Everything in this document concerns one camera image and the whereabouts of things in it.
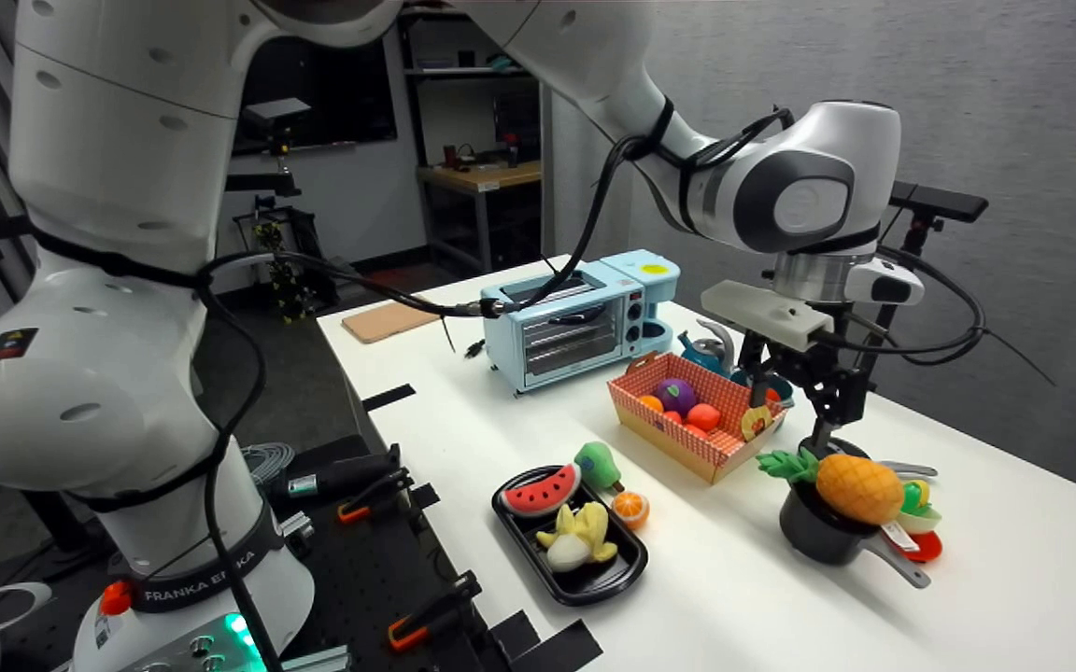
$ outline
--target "white table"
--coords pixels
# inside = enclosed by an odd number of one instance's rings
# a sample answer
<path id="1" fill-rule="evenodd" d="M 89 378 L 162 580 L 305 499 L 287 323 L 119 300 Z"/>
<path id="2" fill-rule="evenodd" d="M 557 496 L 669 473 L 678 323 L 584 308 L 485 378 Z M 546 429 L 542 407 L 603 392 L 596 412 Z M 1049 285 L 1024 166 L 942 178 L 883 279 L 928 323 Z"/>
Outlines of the white table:
<path id="1" fill-rule="evenodd" d="M 426 292 L 431 300 L 475 300 L 493 273 L 472 285 Z M 683 308 L 663 315 L 678 333 L 694 326 Z M 883 461 L 929 462 L 945 516 L 945 555 L 935 587 L 903 587 L 863 553 L 852 569 L 803 562 L 776 531 L 784 481 L 757 473 L 755 461 L 725 481 L 703 487 L 679 462 L 620 429 L 604 371 L 549 392 L 517 399 L 485 358 L 465 348 L 482 340 L 480 323 L 441 326 L 364 348 L 325 319 L 359 399 L 415 386 L 417 395 L 374 412 L 386 443 L 401 443 L 417 481 L 434 481 L 441 504 L 431 522 L 455 572 L 482 580 L 480 610 L 500 625 L 527 610 L 549 639 L 587 619 L 604 645 L 596 667 L 1076 667 L 1076 487 L 1026 468 L 977 436 L 938 425 L 891 399 L 872 399 L 858 425 L 842 436 Z M 775 447 L 791 447 L 810 429 L 796 402 Z M 531 572 L 488 513 L 488 494 L 542 462 L 567 462 L 584 440 L 615 447 L 624 487 L 653 499 L 642 541 L 652 569 L 627 595 L 567 610 Z"/>

